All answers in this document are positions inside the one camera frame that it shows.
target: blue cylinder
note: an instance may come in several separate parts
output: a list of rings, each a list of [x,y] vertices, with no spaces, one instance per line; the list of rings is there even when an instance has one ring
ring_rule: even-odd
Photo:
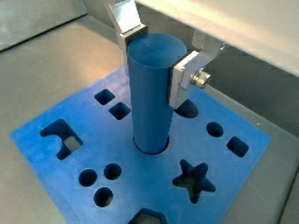
[[[149,155],[160,153],[169,141],[170,70],[185,53],[184,43],[161,33],[141,35],[126,47],[134,146]]]

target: rectangular hole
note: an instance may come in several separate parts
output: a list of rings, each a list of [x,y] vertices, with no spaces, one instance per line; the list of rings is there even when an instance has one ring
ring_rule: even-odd
[[[108,112],[117,120],[121,120],[129,114],[130,109],[122,102],[120,102]]]
[[[94,95],[94,99],[101,105],[106,105],[114,98],[116,96],[106,89]]]
[[[228,149],[240,157],[242,158],[248,152],[248,145],[237,138],[232,137],[228,140]]]

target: screw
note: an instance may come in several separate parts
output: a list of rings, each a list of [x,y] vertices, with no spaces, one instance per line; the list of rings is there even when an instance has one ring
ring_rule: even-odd
[[[190,75],[190,84],[198,88],[205,88],[210,81],[210,75],[198,70]]]

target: cutout hole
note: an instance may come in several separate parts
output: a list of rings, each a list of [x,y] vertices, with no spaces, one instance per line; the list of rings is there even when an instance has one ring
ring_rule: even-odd
[[[142,208],[134,215],[133,219],[126,224],[166,224],[166,219],[162,213],[157,213]]]
[[[106,105],[114,98],[116,96],[106,89],[94,95],[94,99],[101,105]]]
[[[185,100],[173,112],[185,118],[194,118],[198,115],[198,110],[190,100]]]
[[[57,136],[61,140],[61,147],[56,157],[58,160],[62,160],[82,145],[82,141],[62,119],[53,122],[45,129],[41,130],[41,137],[50,135]]]
[[[113,199],[113,193],[106,187],[101,187],[97,189],[94,193],[94,203],[98,207],[106,207]]]
[[[197,164],[194,167],[182,159],[180,161],[181,175],[172,180],[172,184],[186,189],[192,204],[198,202],[200,193],[216,191],[216,186],[205,178],[208,165]]]
[[[237,138],[232,137],[228,140],[228,149],[240,157],[242,158],[248,152],[248,145]]]
[[[122,102],[120,102],[108,112],[117,120],[121,120],[129,114],[130,109]]]
[[[97,174],[93,170],[86,169],[78,175],[78,183],[82,186],[92,186],[97,180]]]
[[[120,177],[121,168],[117,164],[108,164],[104,170],[104,175],[106,179],[113,180]]]
[[[206,131],[213,137],[221,137],[222,128],[216,122],[209,122],[206,125]]]

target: metal clamp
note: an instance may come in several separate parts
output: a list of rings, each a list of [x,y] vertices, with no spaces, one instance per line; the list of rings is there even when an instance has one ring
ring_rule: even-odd
[[[222,49],[222,42],[213,37],[194,31],[192,44],[200,48],[200,52],[190,52],[172,67],[172,84],[169,91],[169,105],[177,109],[188,99],[192,85],[205,88],[210,75],[201,69],[216,58]]]
[[[126,45],[140,35],[148,33],[146,26],[141,24],[136,10],[134,0],[104,0],[109,19],[116,27],[117,45],[122,50],[126,71]]]

